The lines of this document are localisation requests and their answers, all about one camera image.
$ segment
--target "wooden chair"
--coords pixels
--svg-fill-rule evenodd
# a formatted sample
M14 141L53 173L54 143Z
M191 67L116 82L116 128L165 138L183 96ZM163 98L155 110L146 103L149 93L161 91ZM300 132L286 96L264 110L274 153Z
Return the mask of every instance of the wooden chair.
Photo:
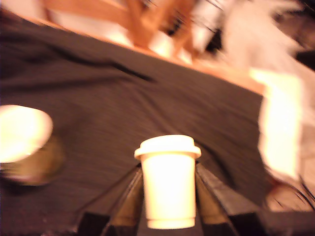
M140 0L125 0L125 5L114 0L41 0L46 20L54 20L53 11L61 11L80 16L118 23L130 32L135 46L148 48L154 34L164 22L171 22L175 11L180 12L182 27L173 36L174 54L182 47L192 50L190 12L194 0L161 0L160 5L145 7Z

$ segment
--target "cable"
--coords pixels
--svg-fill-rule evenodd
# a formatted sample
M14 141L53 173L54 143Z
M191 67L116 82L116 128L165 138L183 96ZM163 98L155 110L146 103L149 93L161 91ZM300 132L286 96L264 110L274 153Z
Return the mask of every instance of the cable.
M286 186L286 187L292 189L293 191L295 191L296 196L299 197L298 195L300 195L300 197L302 197L302 198L304 199L305 203L307 203L307 204L312 208L312 210L315 211L315 206L314 206L314 205L312 204L312 202L308 199L308 197L306 197L305 194L303 194L298 188L296 188L296 187L293 186L292 184L289 184L288 182L284 182L284 181L282 181L282 180L279 180L278 178L275 179L275 180L276 180L278 183L282 184L283 186ZM303 186L303 187L306 188L305 190L307 191L307 193L310 194L310 195L312 196L312 200L315 201L315 196L314 196L314 195L310 192L310 190L306 187L305 183L304 183L304 186ZM265 199L264 204L265 204L265 206L266 206L267 208L269 208L269 207L268 207L268 204L267 204L267 199Z
M304 179L302 178L302 176L300 176L300 181L301 181L301 184L304 188L304 190L307 192L307 194L310 196L310 198L315 202L315 196L312 194L312 192L310 191L310 189L306 186L305 182L304 182Z

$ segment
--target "coffee cup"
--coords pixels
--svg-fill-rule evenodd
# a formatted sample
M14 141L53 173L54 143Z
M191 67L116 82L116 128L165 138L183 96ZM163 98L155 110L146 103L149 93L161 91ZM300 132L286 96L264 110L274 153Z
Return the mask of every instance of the coffee cup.
M53 122L43 111L18 105L0 106L0 169L7 180L20 185L49 183L64 162L53 132Z
M149 228L195 225L195 160L200 156L193 138L185 135L151 138L135 151L134 157L142 165Z

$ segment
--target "wrinkled fabric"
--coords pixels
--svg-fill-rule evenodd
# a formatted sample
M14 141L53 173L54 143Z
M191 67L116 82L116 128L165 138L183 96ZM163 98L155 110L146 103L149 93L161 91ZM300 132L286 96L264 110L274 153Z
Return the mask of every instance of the wrinkled fabric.
M1 231L67 229L76 209L138 163L133 152L142 141L166 134L193 137L208 170L261 204L269 186L257 149L261 100L216 77L93 38L26 21L3 28L1 104L49 114L66 164L54 182L31 191L12 193L1 184ZM145 223L139 229L139 235L168 233Z

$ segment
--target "cup lid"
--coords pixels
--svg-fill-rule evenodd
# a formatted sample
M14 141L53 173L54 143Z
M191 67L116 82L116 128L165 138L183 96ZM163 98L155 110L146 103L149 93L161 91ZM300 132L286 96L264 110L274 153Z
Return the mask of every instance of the cup lid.
M40 149L53 122L43 111L18 105L0 106L0 163L16 162Z
M186 135L165 135L143 141L134 152L134 158L140 159L141 155L153 152L180 151L193 153L194 158L201 156L200 148L195 146L192 137Z

